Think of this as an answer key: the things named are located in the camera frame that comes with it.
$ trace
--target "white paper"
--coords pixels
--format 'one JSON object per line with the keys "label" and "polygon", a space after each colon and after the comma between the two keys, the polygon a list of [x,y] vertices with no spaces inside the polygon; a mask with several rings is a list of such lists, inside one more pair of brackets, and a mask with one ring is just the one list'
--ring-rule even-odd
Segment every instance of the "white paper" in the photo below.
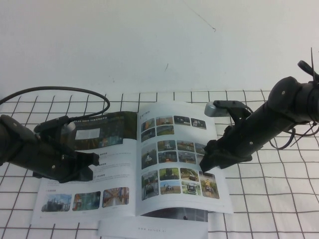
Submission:
{"label": "white paper", "polygon": [[[203,147],[217,138],[213,118],[206,117],[202,109],[186,103],[156,103],[141,109],[137,123],[135,114],[135,122],[125,124],[123,120],[112,121],[110,115],[76,123],[75,130],[80,133],[62,137],[76,150],[84,148],[83,152],[100,155],[100,165],[90,166],[94,172],[90,182],[60,184],[42,179],[33,225],[110,218],[105,228],[114,225],[112,230],[120,230],[114,223],[122,225],[123,217],[128,217],[127,222],[132,220],[132,225],[144,220],[153,225],[149,217],[135,222],[133,216],[160,209],[232,212],[222,170],[214,168],[204,174],[199,166]],[[166,221],[155,220],[169,232]],[[191,223],[178,221],[176,225],[181,227]]]}
{"label": "white paper", "polygon": [[137,116],[135,113],[110,115],[76,122],[81,137],[76,137],[75,131],[62,137],[74,148],[87,149],[82,152],[100,155],[100,165],[90,166],[93,170],[90,182],[61,184],[42,179],[33,210],[33,225],[91,222],[136,214],[137,141],[132,139],[136,138],[136,129],[129,132],[124,118],[136,122]]}
{"label": "white paper", "polygon": [[98,235],[131,239],[207,239],[207,223],[143,216],[101,221]]}
{"label": "white paper", "polygon": [[[182,120],[182,118],[177,119],[180,124],[176,124],[174,120],[174,116],[184,116],[189,118],[189,123],[187,120]],[[194,126],[192,126],[192,117],[193,119],[200,119],[206,122],[206,129],[198,128],[198,122],[194,121]],[[157,118],[166,118],[167,120],[161,119],[165,125],[173,125],[174,134],[154,136],[152,138],[146,139],[141,142],[141,137],[139,134],[141,132],[145,132],[147,130],[151,130],[152,128],[156,129],[156,119]],[[217,211],[217,212],[226,212],[232,213],[232,205],[229,198],[228,188],[225,183],[225,178],[223,176],[222,170],[219,168],[215,168],[211,170],[209,173],[215,175],[215,180],[218,188],[219,199],[204,197],[203,189],[201,188],[201,195],[186,195],[183,194],[182,191],[176,194],[162,194],[160,191],[158,194],[153,194],[152,197],[146,198],[142,201],[141,195],[141,179],[142,175],[145,175],[152,171],[159,171],[164,168],[189,168],[200,171],[199,167],[199,158],[197,157],[196,151],[197,148],[194,145],[194,154],[195,156],[195,164],[192,163],[191,158],[183,157],[183,154],[180,154],[181,158],[178,156],[179,152],[188,152],[185,150],[179,150],[170,145],[169,142],[165,142],[160,145],[163,151],[159,151],[159,146],[157,143],[163,140],[175,140],[175,142],[179,139],[183,139],[184,141],[191,141],[195,143],[201,143],[206,145],[207,142],[211,139],[217,139],[216,130],[213,118],[208,118],[204,115],[204,112],[194,107],[190,104],[185,103],[156,103],[147,106],[144,109],[140,110],[139,113],[139,122],[138,122],[138,159],[137,159],[137,214],[141,214],[147,212],[149,210],[156,210],[159,208],[165,208],[169,206],[176,207],[189,207],[189,208],[204,208],[206,210]],[[156,144],[156,156],[154,153],[151,153],[151,145]],[[159,153],[166,151],[175,151],[177,152],[176,160],[172,160],[173,162],[161,162],[159,160]],[[157,162],[150,160],[150,158],[157,157]],[[161,183],[167,182],[178,182],[180,184],[181,181],[191,182],[191,180],[185,179],[181,180],[161,180],[160,175],[158,179],[159,185]],[[207,188],[207,195],[212,196],[210,194],[210,190]],[[134,238],[134,239],[157,239],[157,238],[174,238],[174,239],[185,239],[185,238],[196,238],[196,239],[206,239],[208,238],[208,230],[207,230],[207,220],[202,220],[198,218],[196,215],[203,214],[205,217],[207,216],[207,211],[203,210],[193,210],[193,214],[190,214],[189,208],[179,208],[181,212],[180,215],[163,215],[163,218],[151,218],[144,216],[137,217],[125,217],[120,219],[104,219],[100,221],[98,235],[106,236],[105,239],[111,238]],[[188,220],[183,220],[183,216],[187,216]]]}
{"label": "white paper", "polygon": [[233,212],[223,171],[213,168],[204,176],[199,166],[212,139],[214,120],[197,106],[165,102],[140,109],[137,215],[174,207]]}

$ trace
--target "white wall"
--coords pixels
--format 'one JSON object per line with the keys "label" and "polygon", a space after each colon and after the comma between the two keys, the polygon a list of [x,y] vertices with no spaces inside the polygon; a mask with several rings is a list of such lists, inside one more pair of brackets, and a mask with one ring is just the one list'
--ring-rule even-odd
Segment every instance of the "white wall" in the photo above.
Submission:
{"label": "white wall", "polygon": [[2,0],[0,93],[271,89],[290,75],[307,82],[297,63],[310,62],[312,46],[319,71],[318,9],[318,0]]}

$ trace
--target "black grid lines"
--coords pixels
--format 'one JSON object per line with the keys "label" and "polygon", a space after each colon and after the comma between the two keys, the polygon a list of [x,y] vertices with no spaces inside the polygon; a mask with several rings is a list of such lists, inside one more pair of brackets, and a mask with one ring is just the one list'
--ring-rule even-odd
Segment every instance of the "black grid lines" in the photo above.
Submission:
{"label": "black grid lines", "polygon": [[[119,94],[110,98],[108,112],[134,111],[147,103],[171,99],[193,104],[214,100],[238,100],[256,110],[264,103],[269,91],[202,91],[172,93]],[[43,121],[68,114],[82,116],[101,110],[105,104],[87,94],[59,98],[54,95],[34,101],[16,98],[1,109],[30,129]],[[219,136],[231,125],[227,119],[215,119]],[[289,135],[275,138],[282,145]],[[319,237],[319,141],[311,136],[298,141],[294,147],[277,151],[269,145],[259,150],[253,161],[234,165],[224,170],[234,205],[234,214],[210,213],[209,231],[212,238],[316,238]],[[0,234],[8,238],[85,238],[84,232],[95,234],[97,224],[76,224],[73,227],[59,223],[45,227],[29,224],[32,200],[38,184],[29,171],[13,165],[0,167]]]}

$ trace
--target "table surface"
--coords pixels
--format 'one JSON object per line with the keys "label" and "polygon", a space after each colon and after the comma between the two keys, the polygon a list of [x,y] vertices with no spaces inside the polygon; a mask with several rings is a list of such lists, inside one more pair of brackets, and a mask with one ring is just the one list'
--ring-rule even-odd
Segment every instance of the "table surface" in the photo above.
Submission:
{"label": "table surface", "polygon": [[[256,110],[269,91],[175,92],[108,94],[108,112],[134,111],[150,102],[190,102],[204,110],[213,100],[238,100]],[[78,93],[39,92],[12,99],[0,109],[30,129],[65,114],[71,117],[100,111],[97,97]],[[230,118],[215,118],[218,136],[231,124]],[[309,125],[297,127],[305,132]],[[273,142],[284,145],[289,135]],[[319,150],[317,137],[303,138],[285,150],[267,143],[253,154],[251,162],[225,169],[234,214],[209,213],[209,237],[214,239],[314,239],[319,237]],[[40,180],[32,172],[12,164],[0,167],[1,239],[98,239],[98,223],[30,225]]]}

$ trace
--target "open booklet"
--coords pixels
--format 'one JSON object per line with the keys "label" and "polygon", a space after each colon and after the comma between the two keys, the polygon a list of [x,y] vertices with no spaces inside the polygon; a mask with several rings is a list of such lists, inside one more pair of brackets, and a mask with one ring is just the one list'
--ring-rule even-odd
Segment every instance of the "open booklet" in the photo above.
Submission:
{"label": "open booklet", "polygon": [[100,155],[90,182],[42,179],[32,224],[140,216],[165,208],[232,213],[219,168],[202,173],[204,147],[216,139],[212,118],[188,103],[154,103],[140,112],[75,122],[61,140]]}

